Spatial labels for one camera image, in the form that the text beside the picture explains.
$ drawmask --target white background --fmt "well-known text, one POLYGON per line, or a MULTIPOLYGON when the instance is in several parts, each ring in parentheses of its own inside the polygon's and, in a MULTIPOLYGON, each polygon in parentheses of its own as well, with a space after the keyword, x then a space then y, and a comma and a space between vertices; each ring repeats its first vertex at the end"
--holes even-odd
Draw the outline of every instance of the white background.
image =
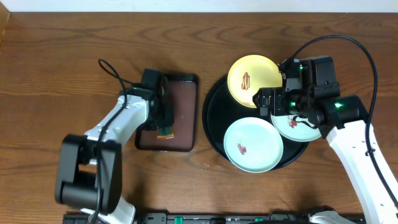
POLYGON ((0 0, 11 12, 398 12, 398 0, 0 0))

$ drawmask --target black round plate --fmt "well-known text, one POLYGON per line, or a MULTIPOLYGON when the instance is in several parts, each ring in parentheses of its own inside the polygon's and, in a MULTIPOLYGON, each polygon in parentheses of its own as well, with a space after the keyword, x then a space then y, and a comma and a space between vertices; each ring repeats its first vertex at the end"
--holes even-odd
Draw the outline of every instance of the black round plate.
MULTIPOLYGON (((203 105, 202 121, 206 137, 211 146, 227 161, 224 149, 224 135, 228 127, 236 120, 246 117, 264 119, 272 124, 269 116, 260 117, 256 108, 248 108, 239 104, 229 93, 226 83, 227 76, 219 79, 206 96, 203 105)), ((276 170, 289 165, 307 148, 308 142, 295 142, 283 136, 284 153, 280 162, 272 169, 276 170)))

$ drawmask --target yellow plate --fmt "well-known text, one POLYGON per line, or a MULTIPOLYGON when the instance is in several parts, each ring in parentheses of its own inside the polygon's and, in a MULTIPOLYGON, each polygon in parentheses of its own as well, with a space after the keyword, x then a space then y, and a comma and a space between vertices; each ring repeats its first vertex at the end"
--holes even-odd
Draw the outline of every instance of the yellow plate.
POLYGON ((237 60, 228 72, 228 89, 244 106, 255 108, 253 96, 262 87, 282 86, 278 66, 261 55, 248 55, 237 60))

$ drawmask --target wooden table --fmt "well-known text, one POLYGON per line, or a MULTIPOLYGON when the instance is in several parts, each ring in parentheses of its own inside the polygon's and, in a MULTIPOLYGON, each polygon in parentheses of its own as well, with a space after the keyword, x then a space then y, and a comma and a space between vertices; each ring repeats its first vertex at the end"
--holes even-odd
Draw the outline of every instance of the wooden table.
MULTIPOLYGON (((325 140, 311 142, 286 168, 249 174, 211 148, 201 109, 214 82, 244 55, 281 62, 315 37, 350 35, 376 62, 373 125, 397 175, 397 21, 397 14, 13 13, 0 55, 0 222, 61 222, 68 209, 54 200, 61 141, 96 125, 121 89, 99 68, 98 58, 134 82, 146 67, 200 77, 191 152, 139 151, 134 137, 124 149, 123 196, 138 209, 259 214, 329 205, 340 213, 361 213, 325 140)), ((300 56, 326 54, 335 61, 342 95, 355 93, 368 107, 373 77, 362 51, 344 40, 327 40, 300 56)))

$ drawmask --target black cable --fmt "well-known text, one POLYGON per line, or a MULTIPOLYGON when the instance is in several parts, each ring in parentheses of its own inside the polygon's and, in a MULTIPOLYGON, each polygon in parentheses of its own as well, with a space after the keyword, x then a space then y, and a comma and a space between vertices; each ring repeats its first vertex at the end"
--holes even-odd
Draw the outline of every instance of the black cable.
POLYGON ((374 81, 373 81, 373 95, 372 95, 372 102, 371 102, 371 105, 370 105, 370 108, 369 108, 368 120, 366 121, 366 125, 365 125, 366 147, 368 148, 368 154, 369 154, 369 156, 370 156, 370 158, 372 160, 372 163, 373 163, 374 169, 377 172, 377 175, 379 176, 383 186, 386 188, 386 191, 389 194, 391 200, 394 202, 394 205, 398 208, 398 201, 395 198, 394 194, 392 193, 390 187, 388 186, 385 178, 383 177, 383 174, 380 171, 380 168, 379 168, 379 166, 378 166, 378 164, 376 162, 376 159, 374 158, 374 154, 373 154, 374 150, 372 148, 371 141, 370 141, 370 136, 369 136, 370 127, 371 127, 371 120, 372 120, 372 115, 373 115, 373 109, 374 109, 374 105, 376 103, 376 95, 377 95, 377 71, 376 71, 376 66, 374 64, 372 56, 370 55, 368 50, 366 50, 366 48, 361 43, 359 43, 357 40, 355 40, 352 37, 348 37, 348 36, 345 36, 345 35, 326 35, 326 36, 323 36, 323 37, 315 38, 315 39, 307 42, 303 46, 301 46, 301 48, 299 48, 290 58, 288 58, 286 61, 284 61, 282 63, 281 69, 284 69, 287 66, 289 66, 289 64, 293 61, 294 57, 296 57, 296 55, 299 54, 308 45, 310 45, 310 44, 312 44, 314 42, 317 42, 319 40, 332 39, 332 38, 346 39, 346 40, 352 41, 354 44, 356 44, 366 54, 371 66, 372 66, 373 79, 374 79, 374 81))
POLYGON ((96 158, 97 158, 97 207, 95 210, 95 213, 93 214, 93 216, 91 217, 91 223, 96 223, 97 219, 98 219, 98 214, 100 213, 101 210, 101 204, 102 204, 102 196, 101 196, 101 142, 102 139, 104 137, 104 135, 106 134, 106 130, 108 129, 109 125, 112 123, 112 121, 117 118, 119 116, 119 114, 122 112, 123 109, 126 108, 127 106, 127 92, 126 92, 126 87, 124 86, 124 82, 127 83, 131 83, 123 78, 121 78, 119 76, 119 73, 112 67, 111 64, 109 64, 106 60, 104 59, 98 59, 98 63, 100 65, 100 67, 107 72, 108 74, 112 75, 113 77, 117 78, 120 81, 120 84, 122 86, 123 89, 123 95, 124 95, 124 102, 122 107, 120 107, 120 109, 111 117, 111 119, 109 119, 106 124, 101 128, 101 132, 99 133, 98 136, 98 140, 97 140, 97 144, 96 144, 96 158), (106 69, 102 63, 105 63, 112 71, 113 73, 111 73, 108 69, 106 69))

